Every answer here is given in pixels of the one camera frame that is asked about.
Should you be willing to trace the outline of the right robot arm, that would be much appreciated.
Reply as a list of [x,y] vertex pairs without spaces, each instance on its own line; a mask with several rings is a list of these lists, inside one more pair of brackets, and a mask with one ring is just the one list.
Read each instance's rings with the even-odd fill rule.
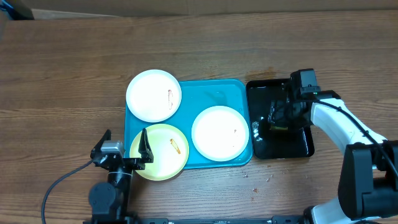
[[268,122],[288,131],[314,125],[343,154],[337,198],[307,208],[299,223],[373,223],[397,215],[397,141],[369,129],[334,91],[272,100]]

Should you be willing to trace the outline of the yellow plate with food scrap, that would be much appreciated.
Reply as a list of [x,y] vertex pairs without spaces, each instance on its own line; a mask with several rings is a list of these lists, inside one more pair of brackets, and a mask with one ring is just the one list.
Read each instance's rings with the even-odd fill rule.
[[[167,180],[176,176],[188,160],[189,144],[185,135],[169,124],[153,124],[146,127],[149,144],[154,155],[153,163],[147,163],[144,170],[136,172],[148,180]],[[181,154],[170,143],[174,139]]]

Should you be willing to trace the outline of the green yellow sponge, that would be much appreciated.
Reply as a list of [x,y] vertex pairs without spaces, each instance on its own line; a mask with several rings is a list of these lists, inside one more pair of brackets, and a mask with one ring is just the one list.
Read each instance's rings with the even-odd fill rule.
[[282,126],[274,126],[274,125],[271,125],[271,126],[270,126],[270,130],[288,131],[289,128],[288,128],[288,127],[282,127]]

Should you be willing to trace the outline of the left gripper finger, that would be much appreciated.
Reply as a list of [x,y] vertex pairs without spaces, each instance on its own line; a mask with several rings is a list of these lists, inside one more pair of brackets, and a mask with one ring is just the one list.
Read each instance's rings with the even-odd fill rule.
[[144,128],[141,132],[141,137],[139,141],[138,152],[141,155],[141,161],[143,163],[153,163],[154,155],[149,144],[149,138],[147,135],[147,130]]
[[97,142],[97,144],[93,147],[90,152],[90,158],[94,159],[97,154],[101,153],[101,147],[105,141],[109,141],[111,139],[111,130],[107,129],[103,134],[102,138]]

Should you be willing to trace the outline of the white plate with crumbs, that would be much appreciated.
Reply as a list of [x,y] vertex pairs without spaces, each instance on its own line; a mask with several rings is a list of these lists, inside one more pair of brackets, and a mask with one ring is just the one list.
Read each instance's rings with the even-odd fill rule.
[[227,106],[203,110],[192,125],[192,141],[205,158],[225,162],[238,157],[249,142],[249,128],[244,117]]

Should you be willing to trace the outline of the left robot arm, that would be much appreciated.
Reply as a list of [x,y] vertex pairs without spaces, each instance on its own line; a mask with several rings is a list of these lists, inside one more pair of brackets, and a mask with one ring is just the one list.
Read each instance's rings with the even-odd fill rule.
[[153,163],[154,156],[149,145],[147,130],[141,131],[138,147],[139,157],[125,158],[122,141],[113,141],[107,130],[91,150],[90,158],[96,167],[108,171],[106,182],[95,184],[89,192],[91,205],[90,223],[141,223],[134,213],[127,211],[132,175],[135,170],[144,170]]

